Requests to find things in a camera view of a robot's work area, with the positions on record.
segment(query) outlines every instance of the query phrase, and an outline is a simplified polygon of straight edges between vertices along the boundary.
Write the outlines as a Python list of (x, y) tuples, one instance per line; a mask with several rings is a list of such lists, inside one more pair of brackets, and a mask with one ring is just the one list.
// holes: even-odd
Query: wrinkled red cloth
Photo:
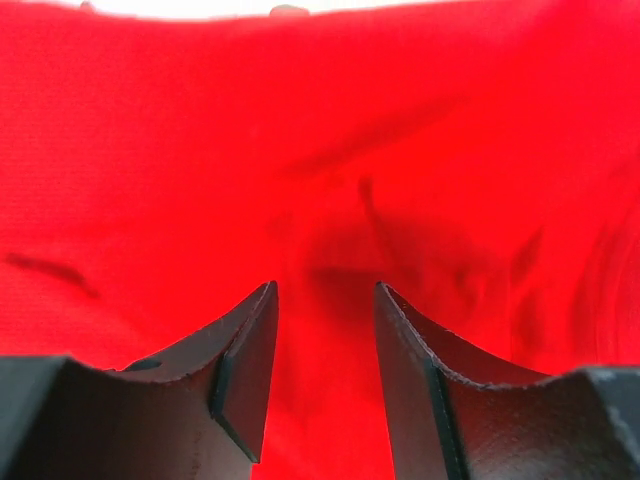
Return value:
[(275, 279), (254, 478), (390, 479), (377, 280), (532, 368), (640, 359), (639, 79), (628, 0), (2, 4), (0, 352), (120, 368)]

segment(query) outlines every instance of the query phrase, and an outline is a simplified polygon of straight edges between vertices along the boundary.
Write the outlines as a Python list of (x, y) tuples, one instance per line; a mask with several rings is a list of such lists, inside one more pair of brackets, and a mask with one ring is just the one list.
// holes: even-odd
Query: white surface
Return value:
[[(81, 0), (57, 0), (57, 3), (80, 5)], [(102, 12), (177, 19), (267, 14), (273, 7), (283, 3), (304, 7), (311, 12), (326, 12), (417, 2), (407, 0), (91, 0), (94, 8)]]

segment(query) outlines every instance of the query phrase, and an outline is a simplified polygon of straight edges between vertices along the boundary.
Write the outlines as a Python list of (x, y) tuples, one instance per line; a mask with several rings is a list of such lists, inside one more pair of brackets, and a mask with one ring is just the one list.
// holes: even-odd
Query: red fabric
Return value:
[(123, 367), (273, 278), (254, 478), (392, 478), (376, 280), (533, 368), (638, 361), (639, 78), (624, 0), (2, 4), (0, 253), (84, 280), (2, 262), (0, 351)]

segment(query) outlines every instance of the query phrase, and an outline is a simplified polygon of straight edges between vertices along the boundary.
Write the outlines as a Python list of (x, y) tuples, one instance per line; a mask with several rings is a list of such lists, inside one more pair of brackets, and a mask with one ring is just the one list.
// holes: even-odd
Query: white background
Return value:
[[(82, 0), (54, 0), (80, 5)], [(311, 12), (418, 3), (407, 0), (91, 0), (101, 12), (156, 18), (211, 18), (267, 14), (279, 4), (293, 4)]]

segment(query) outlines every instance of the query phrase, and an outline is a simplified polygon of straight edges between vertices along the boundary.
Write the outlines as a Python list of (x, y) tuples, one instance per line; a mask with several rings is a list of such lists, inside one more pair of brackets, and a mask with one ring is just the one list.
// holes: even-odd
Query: red cloth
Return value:
[(273, 278), (254, 478), (392, 478), (376, 280), (533, 368), (638, 361), (639, 78), (628, 0), (2, 4), (0, 254), (84, 280), (0, 263), (0, 351), (123, 367)]

